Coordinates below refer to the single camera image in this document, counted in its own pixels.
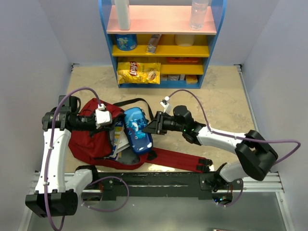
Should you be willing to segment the blue pencil case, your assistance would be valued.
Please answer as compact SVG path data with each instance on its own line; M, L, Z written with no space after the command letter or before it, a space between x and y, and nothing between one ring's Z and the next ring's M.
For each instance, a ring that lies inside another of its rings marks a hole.
M124 115L125 131L133 152L136 155L142 155L151 151L152 136L142 131L148 125L143 111L138 107L133 107L127 109Z

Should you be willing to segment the white coffee cover book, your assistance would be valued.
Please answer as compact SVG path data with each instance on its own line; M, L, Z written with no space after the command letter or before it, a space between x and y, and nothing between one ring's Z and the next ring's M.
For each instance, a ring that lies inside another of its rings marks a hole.
M129 141L126 137L126 134L125 132L123 131L118 139L118 142L117 142L117 146L116 146L116 150L115 150L115 154L116 154L116 160L119 158L120 156L120 153L128 148L130 146L129 144Z

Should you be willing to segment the red backpack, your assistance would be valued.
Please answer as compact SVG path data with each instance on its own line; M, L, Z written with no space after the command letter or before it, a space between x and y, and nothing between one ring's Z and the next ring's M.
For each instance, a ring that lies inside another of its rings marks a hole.
M111 167L120 170L135 170L144 163L173 167L198 173L210 171L212 160L179 152L151 148L149 151L136 156L137 160L123 163L112 158L112 138L115 126L108 125L96 131L73 131L69 148L73 156L87 164Z

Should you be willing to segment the blue Treehouse book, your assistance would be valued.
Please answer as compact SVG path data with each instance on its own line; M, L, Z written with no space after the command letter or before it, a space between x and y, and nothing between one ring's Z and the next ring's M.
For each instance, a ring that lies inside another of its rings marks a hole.
M109 156L110 159L113 160L117 159L118 148L121 143L121 136L123 134L123 130L124 130L124 122L123 119L120 119L115 123L114 130L110 132L110 140L112 144L112 152L111 155Z

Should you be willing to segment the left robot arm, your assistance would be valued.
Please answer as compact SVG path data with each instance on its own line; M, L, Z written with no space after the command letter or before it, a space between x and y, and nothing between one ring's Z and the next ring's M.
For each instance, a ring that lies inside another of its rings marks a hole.
M44 153L39 180L33 194L26 196L26 206L38 217L72 216L77 211L78 198L88 187L100 183L94 165L80 166L68 180L64 179L65 158L74 131L94 131L112 122L103 102L94 102L90 116L79 114L81 100L75 96L59 96L58 105L42 118Z

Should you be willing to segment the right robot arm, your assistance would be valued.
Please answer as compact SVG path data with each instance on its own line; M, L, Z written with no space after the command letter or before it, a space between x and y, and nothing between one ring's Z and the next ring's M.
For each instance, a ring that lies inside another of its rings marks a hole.
M278 159L277 153L255 130L231 133L195 121L186 106L176 106L173 115L158 111L142 129L145 133L164 135L179 131L184 139L200 146L212 146L235 154L237 163L223 164L206 182L226 189L232 181L251 177L262 181Z

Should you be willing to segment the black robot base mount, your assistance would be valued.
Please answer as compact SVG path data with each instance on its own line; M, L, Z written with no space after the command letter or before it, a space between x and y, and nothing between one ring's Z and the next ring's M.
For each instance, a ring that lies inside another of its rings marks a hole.
M82 198L97 201L125 198L127 189L117 178L121 178L128 185L130 197L188 197L220 201L219 198L227 192L236 192L243 187L241 180L219 187L211 186L208 180L213 175L212 172L100 172L98 178L110 178L86 187L82 192Z

